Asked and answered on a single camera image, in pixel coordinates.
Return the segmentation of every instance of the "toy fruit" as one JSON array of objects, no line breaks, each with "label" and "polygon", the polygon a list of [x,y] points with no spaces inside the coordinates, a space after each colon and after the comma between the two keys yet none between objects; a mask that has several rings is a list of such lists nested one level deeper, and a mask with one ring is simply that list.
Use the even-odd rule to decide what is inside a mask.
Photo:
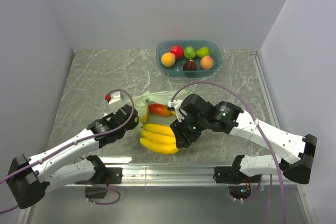
[{"label": "toy fruit", "polygon": [[207,47],[202,47],[196,51],[196,55],[197,57],[202,59],[203,57],[210,55],[210,50]]},{"label": "toy fruit", "polygon": [[139,119],[140,123],[145,124],[147,122],[148,113],[149,113],[149,108],[147,106],[146,114],[142,118]]},{"label": "toy fruit", "polygon": [[201,68],[204,70],[212,69],[214,66],[214,60],[208,55],[202,58],[201,60]]},{"label": "toy fruit", "polygon": [[143,147],[161,154],[175,154],[179,151],[176,144],[161,144],[147,138],[140,138],[140,143]]},{"label": "toy fruit", "polygon": [[155,115],[160,115],[160,116],[172,116],[172,112],[170,110],[168,110],[168,106],[167,105],[163,105],[163,104],[152,104],[148,106],[149,111]]},{"label": "toy fruit", "polygon": [[175,45],[170,49],[170,52],[172,54],[175,54],[175,57],[177,60],[181,59],[183,57],[183,48],[179,45]]},{"label": "toy fruit", "polygon": [[187,58],[187,59],[194,59],[196,57],[195,48],[186,47],[184,49],[184,57]]},{"label": "toy fruit", "polygon": [[171,67],[175,63],[175,54],[166,52],[164,55],[162,55],[161,62],[165,67]]},{"label": "toy fruit", "polygon": [[147,123],[147,124],[144,124],[142,128],[145,131],[150,131],[150,132],[161,134],[161,135],[175,137],[173,130],[169,126],[154,124],[154,123]]},{"label": "toy fruit", "polygon": [[194,61],[194,60],[188,60],[188,61],[183,65],[183,70],[184,70],[184,71],[196,71],[196,70],[197,70],[197,64],[196,64],[196,61]]},{"label": "toy fruit", "polygon": [[153,142],[157,142],[160,144],[176,144],[175,136],[166,136],[150,131],[140,131],[140,135],[143,138],[147,138],[149,140],[152,140]]}]

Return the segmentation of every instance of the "peach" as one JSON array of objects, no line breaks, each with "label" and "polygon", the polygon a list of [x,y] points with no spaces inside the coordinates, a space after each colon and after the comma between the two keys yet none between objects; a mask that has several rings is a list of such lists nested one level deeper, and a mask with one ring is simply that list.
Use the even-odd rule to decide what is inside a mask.
[{"label": "peach", "polygon": [[214,60],[209,56],[204,56],[201,59],[201,68],[203,68],[204,70],[210,70],[212,69],[212,67],[214,66]]}]

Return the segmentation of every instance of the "red mango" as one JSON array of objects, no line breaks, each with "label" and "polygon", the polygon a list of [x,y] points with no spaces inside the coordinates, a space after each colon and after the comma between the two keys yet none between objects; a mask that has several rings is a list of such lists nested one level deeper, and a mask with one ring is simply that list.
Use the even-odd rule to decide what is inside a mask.
[{"label": "red mango", "polygon": [[160,116],[172,116],[172,112],[170,110],[168,110],[167,105],[163,105],[163,104],[152,104],[149,105],[149,111],[155,115],[160,115]]}]

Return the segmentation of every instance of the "cable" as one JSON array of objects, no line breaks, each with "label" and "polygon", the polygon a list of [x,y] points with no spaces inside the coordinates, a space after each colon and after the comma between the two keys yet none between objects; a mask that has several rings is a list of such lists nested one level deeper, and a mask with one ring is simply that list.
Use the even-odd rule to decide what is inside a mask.
[{"label": "cable", "polygon": [[95,185],[95,184],[92,184],[92,183],[90,183],[88,181],[84,181],[84,183],[87,184],[87,185],[91,185],[91,186],[99,187],[99,188],[102,188],[102,189],[110,190],[110,191],[113,191],[113,192],[115,192],[115,193],[118,194],[118,198],[116,200],[114,200],[112,202],[107,202],[107,203],[105,203],[105,202],[97,202],[97,201],[94,201],[92,199],[88,199],[89,202],[92,202],[92,203],[94,203],[96,205],[101,205],[101,206],[111,205],[111,204],[117,203],[119,201],[120,197],[121,197],[121,193],[118,190],[114,189],[114,188],[111,188],[111,187],[108,187],[108,186],[102,186],[102,185]]},{"label": "cable", "polygon": [[[116,127],[115,129],[111,129],[111,130],[109,130],[109,131],[105,131],[105,132],[102,132],[102,133],[93,134],[93,135],[91,135],[91,136],[83,137],[83,138],[79,139],[79,140],[77,141],[77,143],[80,143],[80,142],[85,141],[85,140],[87,140],[87,139],[95,138],[95,137],[98,137],[98,136],[105,136],[105,135],[107,135],[107,134],[110,134],[110,133],[113,133],[113,132],[115,132],[115,131],[118,131],[119,129],[123,128],[126,124],[128,124],[128,122],[132,119],[132,117],[133,117],[133,113],[134,113],[134,101],[133,101],[133,99],[132,99],[132,96],[131,96],[127,91],[125,91],[125,90],[123,90],[123,89],[112,89],[112,90],[109,92],[109,94],[114,93],[114,92],[117,92],[117,91],[123,92],[123,93],[126,94],[126,95],[128,96],[128,98],[130,99],[131,104],[132,104],[132,109],[131,109],[130,116],[126,119],[125,122],[123,122],[121,125],[119,125],[119,126]],[[69,148],[69,147],[72,146],[72,145],[74,145],[74,143],[69,143],[69,144],[63,146],[62,148],[58,149],[57,151],[54,151],[53,153],[50,153],[50,154],[47,155],[46,157],[42,158],[42,161],[48,160],[49,158],[51,158],[51,157],[57,155],[58,153],[64,151],[65,149]],[[10,178],[14,177],[15,175],[17,175],[17,174],[19,174],[19,173],[21,173],[21,172],[23,172],[23,171],[25,171],[25,170],[27,170],[27,169],[29,169],[29,168],[32,168],[33,166],[35,166],[35,165],[37,165],[37,164],[39,164],[39,163],[40,163],[40,161],[36,161],[36,162],[34,162],[34,163],[32,163],[32,164],[29,164],[29,165],[27,165],[27,166],[25,166],[25,167],[23,167],[23,168],[21,168],[21,169],[19,169],[19,170],[16,170],[16,171],[13,172],[13,173],[7,175],[4,179],[1,179],[1,180],[0,180],[0,185],[1,185],[3,182],[5,182],[5,181],[9,180]],[[6,214],[6,213],[8,213],[8,212],[10,212],[10,211],[13,211],[13,210],[16,209],[17,207],[18,207],[18,205],[14,206],[14,207],[12,207],[12,208],[9,208],[9,209],[0,211],[0,215],[2,215],[2,214]]]},{"label": "cable", "polygon": [[[246,202],[246,201],[249,201],[249,200],[253,199],[258,194],[258,192],[260,191],[261,181],[262,181],[262,176],[260,177],[257,188],[255,190],[252,190],[252,188],[251,188],[252,194],[250,195],[250,197],[248,197],[246,199],[243,199],[243,202]],[[230,194],[229,191],[228,191],[228,196],[229,196],[229,198],[234,199],[234,197]]]},{"label": "cable", "polygon": [[273,184],[273,176],[272,174],[269,175],[269,194],[268,194],[268,202],[267,202],[267,222],[268,224],[271,223],[271,196],[272,196],[272,184]]},{"label": "cable", "polygon": [[[218,83],[213,83],[213,82],[208,82],[208,81],[196,81],[196,82],[193,82],[193,83],[189,83],[189,84],[186,84],[184,86],[182,86],[179,90],[177,90],[175,92],[175,94],[173,95],[172,99],[171,99],[171,102],[174,101],[175,97],[177,96],[178,93],[180,93],[183,89],[185,89],[186,87],[189,87],[191,85],[194,85],[194,84],[209,84],[209,85],[213,85],[213,86],[216,86],[216,87],[219,87],[219,88],[222,88],[226,91],[228,91],[230,94],[232,94],[234,97],[236,97],[239,101],[241,101],[241,103],[244,105],[244,107],[246,108],[246,111],[251,115],[253,121],[255,122],[257,119],[256,117],[254,116],[251,108],[248,106],[248,104],[244,101],[244,99],[239,95],[239,94],[236,94],[235,92],[233,92],[231,89],[223,86],[223,85],[220,85]],[[275,166],[277,168],[277,173],[278,173],[278,176],[279,176],[279,183],[280,183],[280,190],[281,190],[281,197],[282,197],[282,223],[283,224],[286,224],[286,217],[287,217],[287,213],[286,213],[286,197],[285,197],[285,187],[284,187],[284,181],[283,181],[283,178],[282,178],[282,174],[281,174],[281,169],[280,169],[280,166],[279,166],[279,162],[277,160],[277,157],[275,155],[275,152],[274,152],[274,149],[270,143],[270,141],[267,139],[266,135],[264,134],[263,130],[261,129],[261,127],[259,126],[259,124],[256,125],[258,131],[260,132],[261,136],[263,137],[263,139],[265,140],[266,144],[267,144],[267,147],[269,148],[270,152],[271,152],[271,155],[274,159],[274,162],[275,162]]]}]

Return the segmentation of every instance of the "white wall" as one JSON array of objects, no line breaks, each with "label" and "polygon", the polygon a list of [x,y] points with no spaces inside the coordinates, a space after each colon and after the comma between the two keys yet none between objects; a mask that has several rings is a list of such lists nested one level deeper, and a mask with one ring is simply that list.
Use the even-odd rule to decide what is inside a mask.
[{"label": "white wall", "polygon": [[[45,0],[0,0],[0,178],[15,156],[45,149],[72,54]],[[7,184],[0,195],[1,210],[16,205]]]},{"label": "white wall", "polygon": [[260,49],[286,0],[47,0],[73,49],[156,48],[207,39]]},{"label": "white wall", "polygon": [[287,0],[261,48],[281,127],[318,137],[309,190],[320,223],[336,219],[336,0]]}]

